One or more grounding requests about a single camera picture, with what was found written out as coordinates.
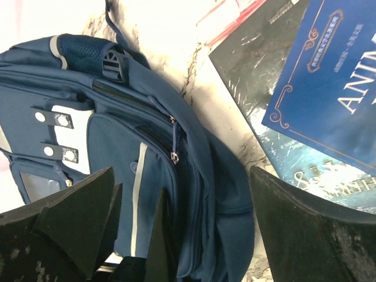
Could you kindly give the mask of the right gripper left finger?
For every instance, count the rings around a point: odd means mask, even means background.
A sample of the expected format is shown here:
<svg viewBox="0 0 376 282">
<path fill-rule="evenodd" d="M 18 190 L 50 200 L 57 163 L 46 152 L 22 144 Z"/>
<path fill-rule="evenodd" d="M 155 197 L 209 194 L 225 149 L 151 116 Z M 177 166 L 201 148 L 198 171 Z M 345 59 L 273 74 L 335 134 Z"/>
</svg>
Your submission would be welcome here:
<svg viewBox="0 0 376 282">
<path fill-rule="evenodd" d="M 89 281 L 112 252 L 113 169 L 1 214 L 1 281 Z"/>
</svg>

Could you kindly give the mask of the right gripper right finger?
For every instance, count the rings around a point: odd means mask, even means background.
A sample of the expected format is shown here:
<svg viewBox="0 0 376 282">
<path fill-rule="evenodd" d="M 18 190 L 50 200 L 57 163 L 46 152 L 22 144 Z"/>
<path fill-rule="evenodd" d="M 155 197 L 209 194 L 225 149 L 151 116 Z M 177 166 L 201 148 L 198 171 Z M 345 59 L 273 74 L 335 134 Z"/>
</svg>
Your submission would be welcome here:
<svg viewBox="0 0 376 282">
<path fill-rule="evenodd" d="M 375 281 L 375 215 L 257 166 L 250 169 L 250 188 L 274 281 Z"/>
</svg>

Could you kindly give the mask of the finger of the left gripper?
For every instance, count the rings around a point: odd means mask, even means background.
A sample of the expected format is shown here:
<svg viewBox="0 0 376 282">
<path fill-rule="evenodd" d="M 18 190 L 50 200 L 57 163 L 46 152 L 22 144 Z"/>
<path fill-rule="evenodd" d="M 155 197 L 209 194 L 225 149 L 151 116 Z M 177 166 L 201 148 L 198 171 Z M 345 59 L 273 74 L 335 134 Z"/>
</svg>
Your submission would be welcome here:
<svg viewBox="0 0 376 282">
<path fill-rule="evenodd" d="M 157 204 L 145 269 L 145 281 L 176 280 L 176 241 L 166 189 L 161 190 Z"/>
<path fill-rule="evenodd" d="M 103 264 L 114 249 L 115 240 L 118 237 L 118 225 L 122 205 L 122 184 L 114 186 L 109 214 L 106 219 L 103 236 L 100 242 L 96 264 Z"/>
</svg>

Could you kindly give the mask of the navy blue student backpack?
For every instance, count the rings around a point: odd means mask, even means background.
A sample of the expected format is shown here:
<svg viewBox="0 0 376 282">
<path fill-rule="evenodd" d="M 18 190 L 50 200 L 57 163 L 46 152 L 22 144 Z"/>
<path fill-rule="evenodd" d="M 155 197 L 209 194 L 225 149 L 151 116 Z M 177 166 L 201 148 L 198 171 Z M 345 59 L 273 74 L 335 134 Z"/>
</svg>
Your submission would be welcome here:
<svg viewBox="0 0 376 282">
<path fill-rule="evenodd" d="M 145 280 L 162 189 L 175 281 L 241 281 L 254 250 L 248 174 L 105 7 L 115 41 L 65 33 L 1 53 L 1 152 L 24 205 L 110 167 L 122 184 L 117 239 L 89 281 Z"/>
</svg>

